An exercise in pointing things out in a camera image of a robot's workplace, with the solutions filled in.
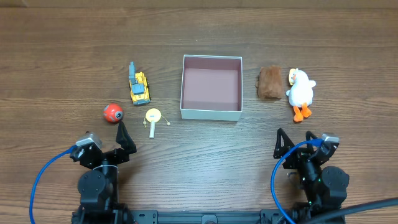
white handle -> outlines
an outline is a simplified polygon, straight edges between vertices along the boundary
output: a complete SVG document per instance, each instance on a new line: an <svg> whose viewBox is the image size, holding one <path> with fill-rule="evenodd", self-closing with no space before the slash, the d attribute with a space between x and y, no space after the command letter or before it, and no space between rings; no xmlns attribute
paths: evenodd
<svg viewBox="0 0 398 224"><path fill-rule="evenodd" d="M155 121L150 122L149 138L155 138Z"/></svg>

eye on red ball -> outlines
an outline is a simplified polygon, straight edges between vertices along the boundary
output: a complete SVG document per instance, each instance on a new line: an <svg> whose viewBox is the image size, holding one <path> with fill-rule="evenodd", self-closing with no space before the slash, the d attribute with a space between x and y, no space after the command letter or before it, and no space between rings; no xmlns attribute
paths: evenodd
<svg viewBox="0 0 398 224"><path fill-rule="evenodd" d="M104 117L110 123L117 123L123 117L123 109L116 103L105 106Z"/></svg>

stuffed toy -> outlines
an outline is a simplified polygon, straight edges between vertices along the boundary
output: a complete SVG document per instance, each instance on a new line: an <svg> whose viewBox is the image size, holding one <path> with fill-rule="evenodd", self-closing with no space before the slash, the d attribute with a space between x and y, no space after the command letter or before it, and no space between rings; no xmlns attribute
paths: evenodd
<svg viewBox="0 0 398 224"><path fill-rule="evenodd" d="M277 98L281 99L284 95L282 86L281 68L279 66L270 66L261 68L259 80L256 82L258 95L260 99Z"/></svg>
<svg viewBox="0 0 398 224"><path fill-rule="evenodd" d="M293 106L295 113L293 120L295 122L301 122L304 118L312 114L308 106L312 104L312 88L317 83L313 80L309 80L308 75L298 68L290 69L289 83L292 87L290 90L286 91L286 95L289 97L289 103Z"/></svg>

rectangular container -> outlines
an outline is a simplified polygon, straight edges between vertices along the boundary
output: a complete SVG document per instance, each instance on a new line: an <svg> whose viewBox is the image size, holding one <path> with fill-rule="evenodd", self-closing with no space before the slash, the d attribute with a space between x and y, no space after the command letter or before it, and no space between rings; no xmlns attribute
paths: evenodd
<svg viewBox="0 0 398 224"><path fill-rule="evenodd" d="M181 117L237 121L243 107L242 57L184 55Z"/></svg>

brown plush toy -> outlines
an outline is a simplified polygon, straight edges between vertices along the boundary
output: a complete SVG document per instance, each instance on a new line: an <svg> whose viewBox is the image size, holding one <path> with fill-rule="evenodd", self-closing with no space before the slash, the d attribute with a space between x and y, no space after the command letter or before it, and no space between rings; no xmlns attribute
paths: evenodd
<svg viewBox="0 0 398 224"><path fill-rule="evenodd" d="M285 95L282 86L281 70L282 69L276 65L272 65L268 68L261 68L259 81L256 82L260 99L281 99Z"/></svg>

